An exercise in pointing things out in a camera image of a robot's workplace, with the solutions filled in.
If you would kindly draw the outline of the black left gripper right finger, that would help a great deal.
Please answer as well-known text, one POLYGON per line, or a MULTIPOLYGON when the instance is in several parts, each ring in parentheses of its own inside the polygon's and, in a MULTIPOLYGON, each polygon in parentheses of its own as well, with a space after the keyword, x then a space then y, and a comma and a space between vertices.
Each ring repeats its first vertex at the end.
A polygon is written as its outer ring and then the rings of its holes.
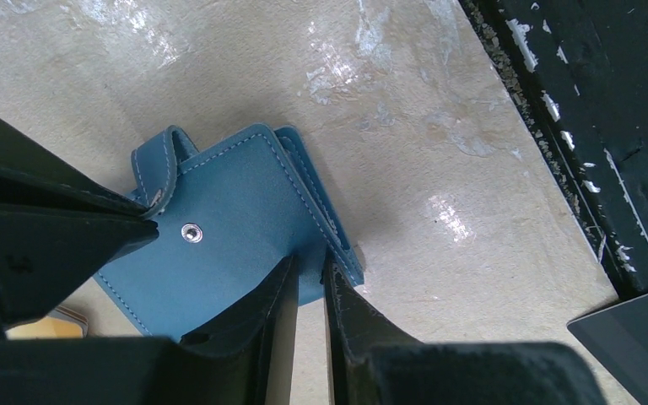
POLYGON ((561 343, 422 343, 345 277, 322 269, 332 404, 604 404, 595 376, 561 343))

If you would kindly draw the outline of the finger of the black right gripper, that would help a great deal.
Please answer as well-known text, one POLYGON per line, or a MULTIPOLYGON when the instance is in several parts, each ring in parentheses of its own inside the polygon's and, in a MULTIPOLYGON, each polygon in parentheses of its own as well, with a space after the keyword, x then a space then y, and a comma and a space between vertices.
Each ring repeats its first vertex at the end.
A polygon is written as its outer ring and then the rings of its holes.
POLYGON ((142 217, 146 208, 102 187, 0 118, 0 203, 142 217))
POLYGON ((0 336, 157 236, 155 223, 134 217, 0 204, 0 336))

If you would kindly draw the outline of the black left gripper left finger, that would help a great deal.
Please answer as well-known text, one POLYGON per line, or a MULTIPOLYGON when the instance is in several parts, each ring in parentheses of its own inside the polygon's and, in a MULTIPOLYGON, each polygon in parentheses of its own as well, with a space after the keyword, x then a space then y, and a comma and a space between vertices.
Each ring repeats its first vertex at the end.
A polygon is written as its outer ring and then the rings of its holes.
POLYGON ((286 404, 299 263, 183 335, 0 340, 0 404, 286 404))

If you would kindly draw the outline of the orange credit card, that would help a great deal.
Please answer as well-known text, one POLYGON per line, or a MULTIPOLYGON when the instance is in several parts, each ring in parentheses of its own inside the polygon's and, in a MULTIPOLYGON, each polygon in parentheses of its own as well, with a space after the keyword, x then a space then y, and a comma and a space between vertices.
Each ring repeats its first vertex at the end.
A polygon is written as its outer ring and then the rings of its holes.
POLYGON ((78 312, 59 305, 38 321, 11 327, 8 339, 84 338, 89 329, 88 320, 78 312))

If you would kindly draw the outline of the blue leather card holder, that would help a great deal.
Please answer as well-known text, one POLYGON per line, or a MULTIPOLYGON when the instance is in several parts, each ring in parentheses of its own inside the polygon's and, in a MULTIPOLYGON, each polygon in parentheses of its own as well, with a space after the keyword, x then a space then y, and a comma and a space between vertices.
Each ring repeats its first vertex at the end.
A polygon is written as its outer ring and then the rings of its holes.
POLYGON ((94 280, 142 334, 179 339, 288 256, 299 265, 300 305, 322 297, 327 253, 351 284, 364 282, 296 128, 257 123, 201 151, 171 126, 134 149, 131 163, 129 198, 159 235, 94 280))

